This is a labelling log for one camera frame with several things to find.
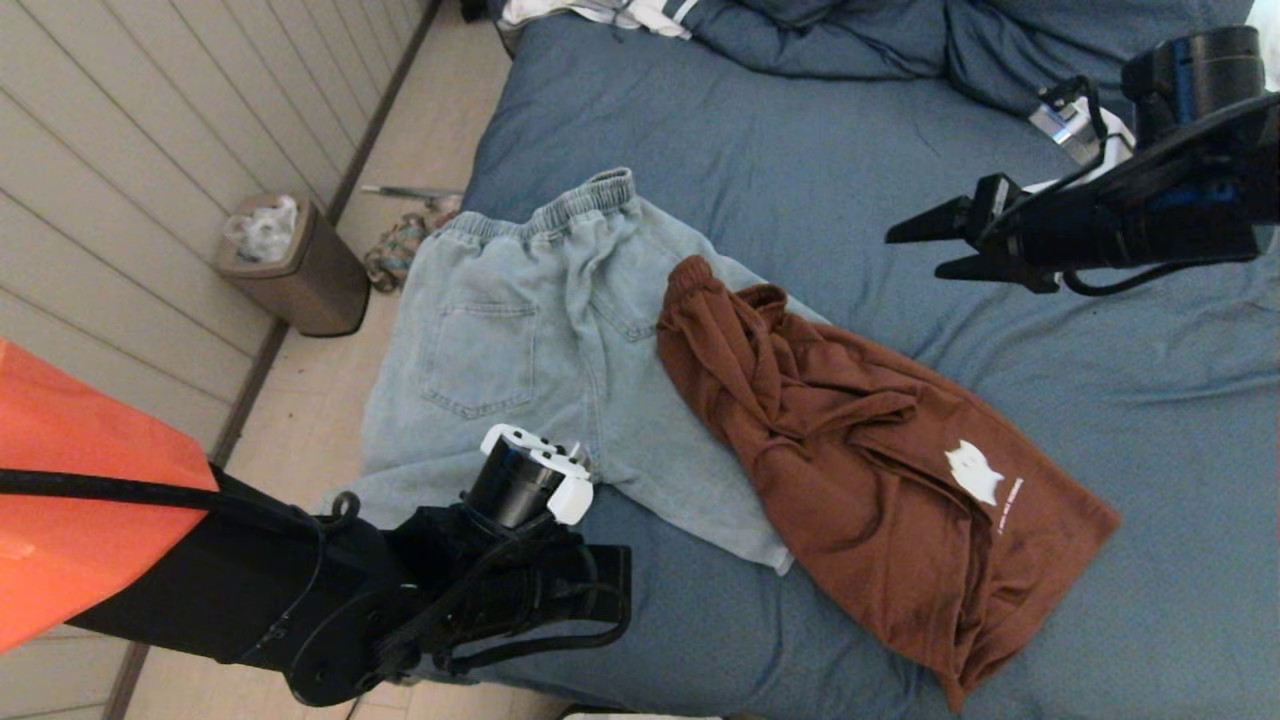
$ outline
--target back pocket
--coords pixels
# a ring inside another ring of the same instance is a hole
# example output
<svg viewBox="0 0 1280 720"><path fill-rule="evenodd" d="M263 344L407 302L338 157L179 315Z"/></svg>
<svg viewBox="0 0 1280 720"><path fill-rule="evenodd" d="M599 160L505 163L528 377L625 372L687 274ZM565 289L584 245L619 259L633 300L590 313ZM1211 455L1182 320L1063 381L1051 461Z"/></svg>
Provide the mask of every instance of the back pocket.
<svg viewBox="0 0 1280 720"><path fill-rule="evenodd" d="M445 306L429 336L422 395L466 419L529 402L536 329L532 304Z"/></svg>

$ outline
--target orange bag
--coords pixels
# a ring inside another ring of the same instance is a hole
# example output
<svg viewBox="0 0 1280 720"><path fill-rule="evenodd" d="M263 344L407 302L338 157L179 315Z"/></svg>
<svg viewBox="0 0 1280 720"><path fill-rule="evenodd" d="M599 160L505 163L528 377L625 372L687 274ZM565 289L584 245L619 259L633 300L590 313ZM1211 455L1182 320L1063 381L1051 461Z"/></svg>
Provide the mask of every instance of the orange bag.
<svg viewBox="0 0 1280 720"><path fill-rule="evenodd" d="M193 438L0 338L0 469L216 491ZM0 652L127 588L204 510L0 495Z"/></svg>

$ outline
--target elastic waistband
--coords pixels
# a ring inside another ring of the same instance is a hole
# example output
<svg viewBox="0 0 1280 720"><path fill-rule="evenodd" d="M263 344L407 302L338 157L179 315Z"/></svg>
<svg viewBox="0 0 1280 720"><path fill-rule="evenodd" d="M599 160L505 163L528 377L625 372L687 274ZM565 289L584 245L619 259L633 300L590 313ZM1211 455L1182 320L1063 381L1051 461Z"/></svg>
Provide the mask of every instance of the elastic waistband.
<svg viewBox="0 0 1280 720"><path fill-rule="evenodd" d="M618 168L593 176L581 186L534 210L527 223L494 220L480 213L468 211L462 213L442 229L463 233L480 241L494 237L529 240L536 234L564 228L570 220L585 213L616 211L635 197L636 188L631 170Z"/></svg>

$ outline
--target blue bedsheet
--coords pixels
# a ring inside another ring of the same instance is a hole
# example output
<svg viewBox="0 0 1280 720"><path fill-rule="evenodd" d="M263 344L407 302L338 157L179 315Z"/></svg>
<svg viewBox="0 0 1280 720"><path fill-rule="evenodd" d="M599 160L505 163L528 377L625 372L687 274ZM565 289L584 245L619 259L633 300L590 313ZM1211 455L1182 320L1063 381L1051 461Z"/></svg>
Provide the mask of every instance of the blue bedsheet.
<svg viewBox="0 0 1280 720"><path fill-rule="evenodd" d="M1030 183L1068 170L1025 120L946 78L783 78L698 42L571 15L532 23L468 209L521 220L618 165L721 252L977 391L1124 515L965 717L1276 717L1275 252L1101 300L936 281L963 246L891 247L884 231L983 174ZM777 578L608 489L581 530L635 550L627 635L477 676L689 715L950 717L929 674L801 570Z"/></svg>

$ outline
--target white graphic print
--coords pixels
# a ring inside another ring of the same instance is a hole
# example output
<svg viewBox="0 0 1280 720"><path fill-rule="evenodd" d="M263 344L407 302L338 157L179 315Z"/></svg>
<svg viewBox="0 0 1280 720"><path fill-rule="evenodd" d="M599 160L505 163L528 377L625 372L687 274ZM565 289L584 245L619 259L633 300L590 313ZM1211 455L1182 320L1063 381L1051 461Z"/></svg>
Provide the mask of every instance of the white graphic print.
<svg viewBox="0 0 1280 720"><path fill-rule="evenodd" d="M960 447L947 451L951 477L979 502L996 505L996 484L1004 475L991 469L987 456L973 443L960 441Z"/></svg>

